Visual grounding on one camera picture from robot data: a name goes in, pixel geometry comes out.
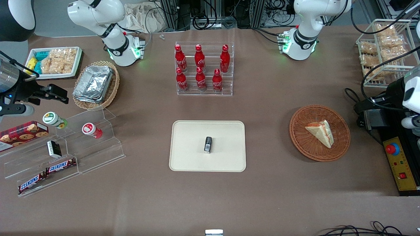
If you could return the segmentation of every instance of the wire basket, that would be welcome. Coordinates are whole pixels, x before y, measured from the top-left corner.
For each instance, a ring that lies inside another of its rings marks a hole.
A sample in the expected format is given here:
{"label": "wire basket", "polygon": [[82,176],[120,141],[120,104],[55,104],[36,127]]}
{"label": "wire basket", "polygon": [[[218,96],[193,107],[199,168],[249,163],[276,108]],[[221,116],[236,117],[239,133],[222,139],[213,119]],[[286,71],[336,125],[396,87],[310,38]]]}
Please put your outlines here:
{"label": "wire basket", "polygon": [[[333,134],[331,148],[323,145],[305,129],[309,123],[327,120]],[[342,157],[350,146],[350,130],[344,119],[334,110],[321,105],[309,105],[300,108],[292,116],[289,133],[293,144],[310,159],[328,162]]]}
{"label": "wire basket", "polygon": [[[375,31],[375,24],[391,24],[394,20],[388,19],[376,19],[374,20],[368,28],[366,28],[365,32],[374,32]],[[410,51],[415,48],[414,40],[410,31],[410,20],[398,20],[394,25],[393,28],[398,35],[403,35],[404,40],[407,43],[405,48],[407,51]],[[377,34],[362,34],[357,40],[356,44],[359,50],[359,56],[362,56],[362,48],[361,45],[363,42],[375,43],[376,44],[376,51],[378,54],[379,64],[386,61],[381,56],[381,50],[385,49],[382,48]],[[388,85],[397,79],[403,77],[410,69],[415,67],[416,65],[420,64],[420,60],[418,57],[417,52],[414,52],[407,57],[400,58],[398,60],[392,61],[384,66],[381,66],[379,70],[376,72],[372,72],[369,74],[369,78],[366,78],[363,82],[365,87],[379,87],[379,88],[386,88]],[[371,68],[364,66],[361,64],[362,71],[369,71]]]}
{"label": "wire basket", "polygon": [[[108,66],[114,72],[112,74],[111,82],[108,86],[108,90],[106,91],[105,99],[102,103],[93,103],[93,102],[79,101],[73,96],[73,100],[78,107],[86,109],[86,110],[97,108],[99,106],[102,106],[103,108],[105,108],[111,104],[111,102],[114,100],[115,96],[117,95],[118,86],[120,85],[120,75],[118,74],[117,68],[112,63],[107,62],[107,61],[97,61],[90,64],[89,66]],[[88,68],[89,66],[85,67],[83,71],[79,74],[76,80],[76,84],[74,85],[74,88],[76,88],[82,74],[84,73],[86,68]]]}

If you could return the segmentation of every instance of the red switch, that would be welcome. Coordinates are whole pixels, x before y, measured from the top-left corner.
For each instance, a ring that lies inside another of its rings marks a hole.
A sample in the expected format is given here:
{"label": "red switch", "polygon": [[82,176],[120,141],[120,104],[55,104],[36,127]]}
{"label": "red switch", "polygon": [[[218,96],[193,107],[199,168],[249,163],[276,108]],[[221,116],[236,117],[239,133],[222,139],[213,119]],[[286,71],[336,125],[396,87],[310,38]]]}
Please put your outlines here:
{"label": "red switch", "polygon": [[407,178],[407,175],[403,172],[399,174],[399,178]]}

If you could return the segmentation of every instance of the table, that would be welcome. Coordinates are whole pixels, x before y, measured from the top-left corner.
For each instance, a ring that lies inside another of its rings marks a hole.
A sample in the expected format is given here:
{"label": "table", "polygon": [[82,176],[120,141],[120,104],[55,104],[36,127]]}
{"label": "table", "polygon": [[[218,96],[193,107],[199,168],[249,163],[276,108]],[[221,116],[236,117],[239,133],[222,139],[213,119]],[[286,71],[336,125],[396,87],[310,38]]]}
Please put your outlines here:
{"label": "table", "polygon": [[[314,235],[371,220],[415,234],[416,197],[397,197],[382,146],[356,126],[353,101],[362,78],[352,26],[325,27],[315,52],[293,61],[252,30],[157,34],[144,60],[118,67],[121,84],[109,110],[126,158],[27,198],[16,182],[0,178],[0,232],[26,235]],[[234,41],[233,97],[178,97],[175,41]],[[29,47],[79,46],[82,66],[110,60],[99,37],[32,38]],[[40,82],[46,85],[51,81]],[[74,80],[53,81],[71,97]],[[326,105],[346,120],[351,145],[338,161],[304,157],[289,137],[289,120],[301,106]],[[47,111],[70,117],[83,110],[43,100],[32,117],[5,118],[4,130]],[[247,168],[241,173],[169,169],[171,128],[177,120],[239,120],[245,124]]]}

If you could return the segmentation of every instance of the control panel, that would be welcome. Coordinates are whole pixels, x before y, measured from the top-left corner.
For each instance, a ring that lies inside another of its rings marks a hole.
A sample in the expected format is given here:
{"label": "control panel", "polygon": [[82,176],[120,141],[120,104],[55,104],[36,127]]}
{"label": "control panel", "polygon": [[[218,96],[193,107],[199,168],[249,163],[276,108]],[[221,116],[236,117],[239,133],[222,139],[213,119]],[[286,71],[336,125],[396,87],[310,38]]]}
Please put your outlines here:
{"label": "control panel", "polygon": [[408,166],[404,151],[401,148],[399,138],[395,137],[386,140],[383,142],[383,146],[398,190],[417,190],[416,182],[414,181],[413,174]]}

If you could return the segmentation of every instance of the round wicker basket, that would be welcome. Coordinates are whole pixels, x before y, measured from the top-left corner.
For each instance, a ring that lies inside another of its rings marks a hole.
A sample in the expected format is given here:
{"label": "round wicker basket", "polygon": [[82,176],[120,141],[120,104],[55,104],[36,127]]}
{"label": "round wicker basket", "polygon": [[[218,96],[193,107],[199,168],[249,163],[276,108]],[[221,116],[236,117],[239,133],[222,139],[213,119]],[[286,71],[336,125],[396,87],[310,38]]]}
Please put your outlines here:
{"label": "round wicker basket", "polygon": [[[331,148],[327,148],[305,129],[307,124],[323,120],[328,121],[333,134],[334,143]],[[310,105],[300,108],[290,120],[289,133],[296,148],[316,161],[337,160],[350,146],[350,130],[346,122],[337,112],[326,106]]]}
{"label": "round wicker basket", "polygon": [[[90,64],[89,66],[108,66],[109,68],[112,68],[113,70],[113,75],[111,78],[111,82],[109,84],[108,90],[105,94],[105,99],[102,103],[92,103],[92,102],[82,102],[77,100],[74,96],[73,96],[73,100],[76,103],[76,105],[80,108],[83,109],[93,109],[99,106],[102,106],[103,108],[109,106],[109,104],[111,104],[112,100],[114,100],[115,96],[117,95],[117,90],[118,90],[118,86],[120,85],[120,75],[118,74],[117,68],[110,62],[107,61],[97,61],[94,62],[92,64]],[[86,70],[87,67],[85,67],[85,69],[83,69],[83,71],[79,74],[79,76],[77,77],[76,80],[76,84],[74,85],[74,88],[76,88],[77,84],[80,81],[80,78],[83,74],[83,72]]]}

